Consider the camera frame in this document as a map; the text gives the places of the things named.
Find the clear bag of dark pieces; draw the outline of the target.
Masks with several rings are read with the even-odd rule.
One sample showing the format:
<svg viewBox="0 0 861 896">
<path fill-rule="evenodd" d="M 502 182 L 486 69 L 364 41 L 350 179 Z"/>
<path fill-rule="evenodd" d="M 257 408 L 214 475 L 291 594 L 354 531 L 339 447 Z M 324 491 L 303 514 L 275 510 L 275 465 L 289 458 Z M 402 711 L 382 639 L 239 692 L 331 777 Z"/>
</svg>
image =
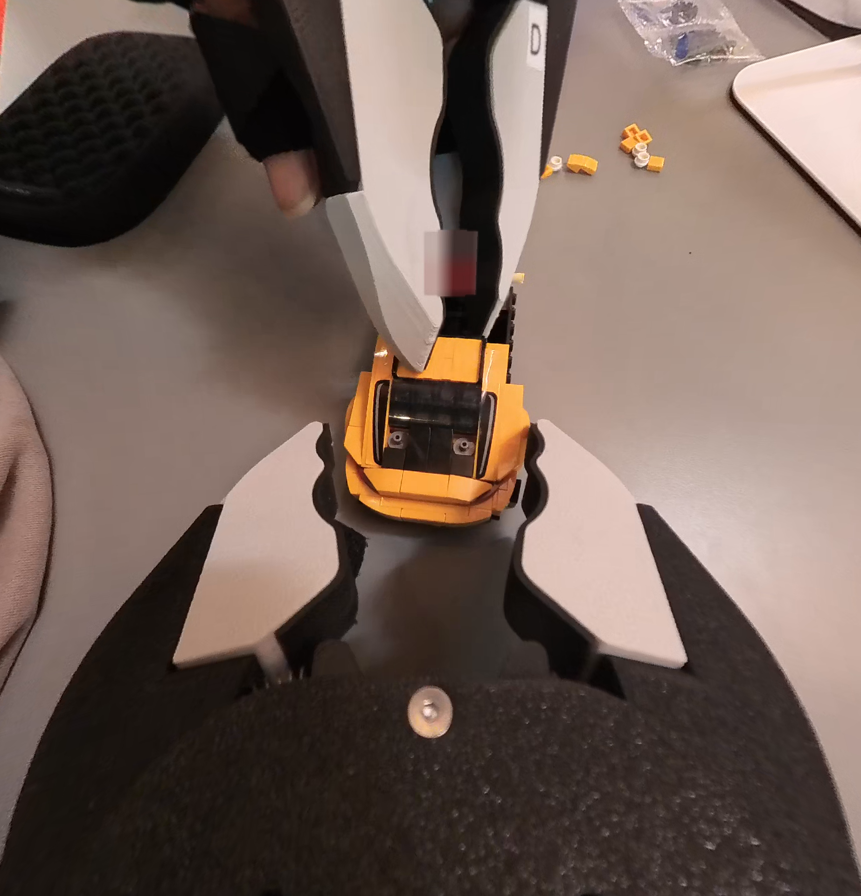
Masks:
<svg viewBox="0 0 861 896">
<path fill-rule="evenodd" d="M 764 56 L 720 1 L 619 1 L 646 49 L 673 66 L 759 62 Z"/>
</svg>

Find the orange black lego car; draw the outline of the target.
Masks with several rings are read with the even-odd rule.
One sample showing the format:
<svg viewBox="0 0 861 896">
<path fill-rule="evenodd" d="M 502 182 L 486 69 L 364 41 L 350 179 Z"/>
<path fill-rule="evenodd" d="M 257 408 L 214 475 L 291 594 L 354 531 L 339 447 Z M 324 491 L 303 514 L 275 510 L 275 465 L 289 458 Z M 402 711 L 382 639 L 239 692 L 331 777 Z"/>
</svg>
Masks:
<svg viewBox="0 0 861 896">
<path fill-rule="evenodd" d="M 492 340 L 441 336 L 423 372 L 378 338 L 347 409 L 347 486 L 390 519 L 468 526 L 500 517 L 519 495 L 530 428 L 512 383 L 512 287 Z"/>
</svg>

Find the scattered orange white lego pieces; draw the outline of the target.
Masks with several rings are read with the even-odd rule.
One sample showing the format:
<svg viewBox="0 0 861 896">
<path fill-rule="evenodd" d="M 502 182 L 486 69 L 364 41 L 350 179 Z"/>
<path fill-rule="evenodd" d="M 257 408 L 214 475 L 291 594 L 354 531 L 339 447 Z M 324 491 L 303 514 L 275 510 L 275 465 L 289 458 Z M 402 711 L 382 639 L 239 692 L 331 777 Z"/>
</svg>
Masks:
<svg viewBox="0 0 861 896">
<path fill-rule="evenodd" d="M 661 173 L 664 169 L 665 158 L 652 152 L 651 144 L 653 136 L 646 128 L 631 123 L 623 128 L 620 134 L 618 148 L 631 160 L 635 169 Z M 541 181 L 545 181 L 556 174 L 569 172 L 587 176 L 595 175 L 599 168 L 599 162 L 589 155 L 573 153 L 566 159 L 553 155 L 545 164 Z"/>
</svg>

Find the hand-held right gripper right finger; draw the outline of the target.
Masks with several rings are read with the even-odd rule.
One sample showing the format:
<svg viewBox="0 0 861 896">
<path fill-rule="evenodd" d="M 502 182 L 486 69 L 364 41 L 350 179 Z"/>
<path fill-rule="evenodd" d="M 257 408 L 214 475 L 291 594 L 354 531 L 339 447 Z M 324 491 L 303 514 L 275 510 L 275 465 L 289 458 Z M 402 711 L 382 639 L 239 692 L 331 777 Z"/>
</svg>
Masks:
<svg viewBox="0 0 861 896">
<path fill-rule="evenodd" d="M 549 420 L 531 427 L 506 619 L 551 668 L 600 657 L 682 668 L 687 653 L 635 499 Z"/>
</svg>

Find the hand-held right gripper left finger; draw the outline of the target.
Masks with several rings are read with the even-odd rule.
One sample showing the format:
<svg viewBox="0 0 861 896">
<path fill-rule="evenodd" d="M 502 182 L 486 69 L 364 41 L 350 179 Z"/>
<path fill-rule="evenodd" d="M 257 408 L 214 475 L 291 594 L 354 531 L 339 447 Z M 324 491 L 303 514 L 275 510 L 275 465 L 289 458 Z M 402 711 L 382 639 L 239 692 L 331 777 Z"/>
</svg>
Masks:
<svg viewBox="0 0 861 896">
<path fill-rule="evenodd" d="M 223 501 L 173 663 L 254 657 L 311 668 L 353 626 L 358 594 L 336 521 L 327 425 L 312 422 L 249 470 Z"/>
</svg>

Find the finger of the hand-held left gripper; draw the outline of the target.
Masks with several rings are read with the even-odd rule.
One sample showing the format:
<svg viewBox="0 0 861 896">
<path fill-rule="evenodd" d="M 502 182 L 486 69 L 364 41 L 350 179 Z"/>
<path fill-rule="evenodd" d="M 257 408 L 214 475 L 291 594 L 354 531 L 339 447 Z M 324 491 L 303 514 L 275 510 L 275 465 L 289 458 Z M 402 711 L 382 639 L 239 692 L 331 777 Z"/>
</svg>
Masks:
<svg viewBox="0 0 861 896">
<path fill-rule="evenodd" d="M 431 155 L 443 107 L 444 55 L 420 1 L 341 3 L 360 163 L 359 187 L 326 215 L 373 325 L 422 371 L 443 321 L 425 294 L 424 244 L 439 230 Z"/>
<path fill-rule="evenodd" d="M 534 214 L 541 176 L 547 29 L 544 4 L 515 2 L 492 43 L 492 122 L 501 173 L 494 223 L 501 259 L 495 264 L 495 304 L 485 330 L 492 330 L 505 303 Z"/>
</svg>

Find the beige hooded sweatshirt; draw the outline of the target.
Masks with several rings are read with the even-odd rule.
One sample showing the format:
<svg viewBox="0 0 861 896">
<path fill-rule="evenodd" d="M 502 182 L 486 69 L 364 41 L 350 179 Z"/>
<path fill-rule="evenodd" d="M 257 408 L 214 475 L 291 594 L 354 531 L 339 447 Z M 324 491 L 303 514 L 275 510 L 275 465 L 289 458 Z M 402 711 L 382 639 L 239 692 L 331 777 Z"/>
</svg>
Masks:
<svg viewBox="0 0 861 896">
<path fill-rule="evenodd" d="M 0 693 L 39 609 L 52 528 L 49 458 L 28 398 L 0 356 Z"/>
</svg>

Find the person's left hand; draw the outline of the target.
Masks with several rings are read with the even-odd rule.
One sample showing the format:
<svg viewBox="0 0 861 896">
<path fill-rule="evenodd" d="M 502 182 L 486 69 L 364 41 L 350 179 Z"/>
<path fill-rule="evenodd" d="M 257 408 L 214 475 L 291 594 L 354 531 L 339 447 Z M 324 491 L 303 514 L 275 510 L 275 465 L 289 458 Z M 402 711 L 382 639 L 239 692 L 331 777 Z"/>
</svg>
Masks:
<svg viewBox="0 0 861 896">
<path fill-rule="evenodd" d="M 302 100 L 257 26 L 252 2 L 190 2 L 190 26 L 236 140 L 259 162 L 288 218 L 321 195 L 312 129 Z"/>
</svg>

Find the white book stand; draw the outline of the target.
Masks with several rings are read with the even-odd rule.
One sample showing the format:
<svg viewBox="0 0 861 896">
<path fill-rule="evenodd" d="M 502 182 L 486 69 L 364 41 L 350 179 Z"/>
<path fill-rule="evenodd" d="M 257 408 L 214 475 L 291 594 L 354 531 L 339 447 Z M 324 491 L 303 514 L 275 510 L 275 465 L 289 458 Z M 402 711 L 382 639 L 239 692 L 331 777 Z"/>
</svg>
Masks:
<svg viewBox="0 0 861 896">
<path fill-rule="evenodd" d="M 752 63 L 731 93 L 861 231 L 861 35 Z"/>
</svg>

